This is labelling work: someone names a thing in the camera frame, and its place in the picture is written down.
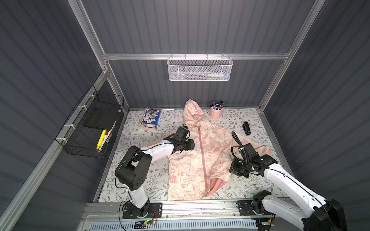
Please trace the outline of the pink patterned hooded jacket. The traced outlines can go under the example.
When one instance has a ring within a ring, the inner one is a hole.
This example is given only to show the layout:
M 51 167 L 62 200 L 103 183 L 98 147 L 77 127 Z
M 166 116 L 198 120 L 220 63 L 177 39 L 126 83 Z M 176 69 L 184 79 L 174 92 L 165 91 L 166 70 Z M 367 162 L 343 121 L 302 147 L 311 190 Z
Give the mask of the pink patterned hooded jacket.
M 234 131 L 243 144 L 250 143 L 260 155 L 272 155 L 267 132 L 255 108 L 226 109 L 219 120 L 209 117 L 193 100 L 186 102 L 179 117 L 190 129 L 195 142 L 193 151 L 164 157 L 154 162 L 144 189 L 155 201 L 249 198 L 262 190 L 273 191 L 271 181 L 261 176 L 238 177 L 229 172 L 230 148 L 237 146 Z M 250 125 L 246 136 L 244 121 Z

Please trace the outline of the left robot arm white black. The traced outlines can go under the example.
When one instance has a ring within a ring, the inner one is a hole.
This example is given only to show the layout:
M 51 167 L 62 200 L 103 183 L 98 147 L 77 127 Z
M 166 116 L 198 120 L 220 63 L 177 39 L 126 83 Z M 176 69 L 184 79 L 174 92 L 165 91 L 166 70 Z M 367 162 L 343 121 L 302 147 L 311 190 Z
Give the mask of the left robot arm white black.
M 127 211 L 138 217 L 144 217 L 149 212 L 150 201 L 145 195 L 143 184 L 152 162 L 183 151 L 192 151 L 194 147 L 195 143 L 190 139 L 190 130 L 186 125 L 180 126 L 176 133 L 152 146 L 131 146 L 115 170 L 115 181 L 123 184 L 129 193 Z

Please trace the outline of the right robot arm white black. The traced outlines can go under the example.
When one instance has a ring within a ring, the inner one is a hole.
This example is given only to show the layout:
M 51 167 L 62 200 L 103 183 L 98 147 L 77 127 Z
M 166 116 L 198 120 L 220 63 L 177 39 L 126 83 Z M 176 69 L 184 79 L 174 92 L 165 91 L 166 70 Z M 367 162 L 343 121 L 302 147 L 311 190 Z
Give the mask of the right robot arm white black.
M 249 209 L 258 216 L 277 215 L 302 231 L 346 231 L 343 206 L 336 200 L 327 200 L 310 190 L 288 173 L 270 155 L 260 156 L 253 146 L 242 144 L 235 132 L 240 157 L 234 157 L 230 173 L 248 178 L 257 175 L 273 182 L 296 204 L 291 205 L 271 192 L 263 190 L 252 197 Z

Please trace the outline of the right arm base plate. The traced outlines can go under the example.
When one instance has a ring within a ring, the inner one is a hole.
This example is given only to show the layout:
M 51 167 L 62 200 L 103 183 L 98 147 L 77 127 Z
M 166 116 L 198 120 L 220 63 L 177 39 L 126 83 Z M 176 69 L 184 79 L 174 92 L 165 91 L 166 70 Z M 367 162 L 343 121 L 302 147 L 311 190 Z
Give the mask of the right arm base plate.
M 239 210 L 241 216 L 267 216 L 272 213 L 267 212 L 263 207 L 262 203 L 256 203 L 253 199 L 238 200 L 236 207 Z

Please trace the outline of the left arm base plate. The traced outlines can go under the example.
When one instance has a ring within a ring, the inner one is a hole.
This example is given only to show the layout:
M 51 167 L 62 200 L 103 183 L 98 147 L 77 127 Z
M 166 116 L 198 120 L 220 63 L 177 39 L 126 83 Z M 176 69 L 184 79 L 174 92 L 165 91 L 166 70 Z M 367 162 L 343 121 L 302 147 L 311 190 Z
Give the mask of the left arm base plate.
M 131 202 L 127 202 L 122 206 L 122 218 L 161 218 L 163 211 L 163 203 L 147 202 L 142 208 L 137 208 Z

